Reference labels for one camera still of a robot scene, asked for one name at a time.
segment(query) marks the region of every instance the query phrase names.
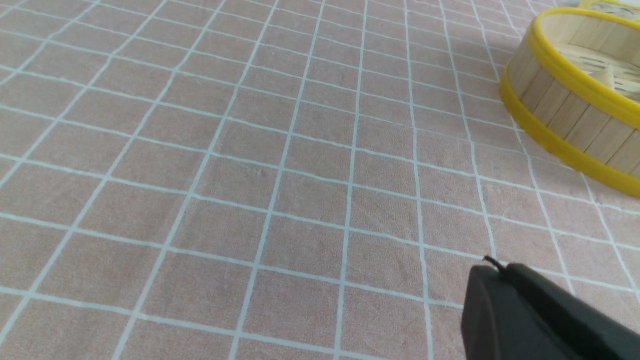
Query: wooden slat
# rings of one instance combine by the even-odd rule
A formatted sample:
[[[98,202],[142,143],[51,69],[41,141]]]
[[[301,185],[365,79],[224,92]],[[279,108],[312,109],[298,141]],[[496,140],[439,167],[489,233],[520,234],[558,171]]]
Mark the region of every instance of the wooden slat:
[[[527,66],[522,69],[522,73],[518,80],[511,83],[513,92],[516,94],[518,99],[522,99],[522,95],[536,77],[540,68],[541,66],[538,60],[536,58],[531,58],[527,63]]]
[[[616,24],[607,36],[607,41],[599,49],[594,50],[599,50],[601,53],[609,54],[623,61],[631,60],[636,52],[636,47],[640,45],[631,42],[636,31],[628,26]]]
[[[584,15],[565,15],[560,26],[556,27],[556,32],[549,40],[552,44],[569,44],[576,32],[582,27],[582,23],[587,19]]]
[[[554,80],[536,106],[533,115],[545,126],[549,125],[549,122],[566,97],[569,96],[569,93],[569,89],[564,87],[558,80]]]
[[[600,21],[591,36],[581,44],[574,44],[577,46],[586,47],[587,49],[599,50],[605,41],[609,38],[609,34],[616,27],[616,24],[609,21]]]
[[[623,122],[611,119],[602,128],[601,132],[597,134],[591,144],[589,144],[589,147],[587,147],[584,153],[591,155],[592,158],[602,163],[607,163],[627,141],[634,130],[633,127]]]
[[[515,55],[509,61],[509,81],[511,82],[511,86],[515,84],[520,76],[522,75],[522,70],[527,66],[529,61],[533,58],[529,47],[527,47],[527,42],[523,40],[518,47]]]
[[[640,164],[638,164],[638,166],[636,166],[635,169],[633,169],[629,175],[633,176],[633,177],[637,177],[638,179],[640,179]]]
[[[593,32],[596,31],[596,28],[602,22],[602,19],[598,19],[596,17],[587,17],[584,19],[580,28],[575,32],[573,38],[569,41],[569,44],[576,46],[585,46]]]
[[[612,168],[630,174],[640,165],[640,131],[635,130],[607,162]]]
[[[536,77],[531,81],[531,84],[522,95],[522,104],[527,110],[533,112],[536,109],[536,106],[540,100],[542,100],[553,82],[554,77],[551,76],[545,68],[541,67]]]
[[[640,46],[637,47],[636,54],[631,60],[629,60],[629,62],[634,64],[635,66],[640,67]]]
[[[589,103],[582,100],[575,93],[570,93],[566,97],[556,114],[551,118],[549,125],[547,126],[551,131],[556,133],[557,136],[565,138],[566,135],[573,129],[573,126],[578,119],[587,110]]]
[[[609,119],[611,119],[611,115],[589,105],[564,140],[580,151],[585,151],[609,122]]]

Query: yellow rim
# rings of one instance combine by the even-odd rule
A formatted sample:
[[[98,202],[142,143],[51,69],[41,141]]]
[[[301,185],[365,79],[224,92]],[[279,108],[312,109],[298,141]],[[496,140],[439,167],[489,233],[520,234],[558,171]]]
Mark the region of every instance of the yellow rim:
[[[599,162],[579,151],[544,126],[524,107],[511,88],[507,71],[500,81],[500,96],[505,107],[520,127],[548,152],[562,162],[604,185],[633,197],[640,197],[640,179]]]
[[[549,73],[574,92],[598,109],[610,114],[614,118],[640,129],[640,104],[607,88],[591,76],[583,73],[569,60],[562,56],[547,40],[542,32],[542,19],[556,14],[570,13],[585,15],[615,22],[640,31],[640,24],[610,15],[580,8],[553,8],[541,12],[531,23],[530,31],[526,34],[526,41],[531,54]]]

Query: bamboo steamer base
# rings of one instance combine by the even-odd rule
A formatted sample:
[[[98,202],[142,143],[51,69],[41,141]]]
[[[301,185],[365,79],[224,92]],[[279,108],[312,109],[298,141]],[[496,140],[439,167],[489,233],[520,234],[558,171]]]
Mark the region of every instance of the bamboo steamer base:
[[[505,107],[531,138],[575,170],[634,197],[640,197],[637,44],[640,26],[620,17],[545,10],[500,81]]]

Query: fabric surface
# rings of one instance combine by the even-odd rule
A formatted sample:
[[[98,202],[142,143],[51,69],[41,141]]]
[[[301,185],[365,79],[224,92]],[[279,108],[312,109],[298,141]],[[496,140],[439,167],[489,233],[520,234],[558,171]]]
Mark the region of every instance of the fabric surface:
[[[463,359],[485,255],[640,331],[640,202],[497,93],[555,5],[0,1],[0,359]]]

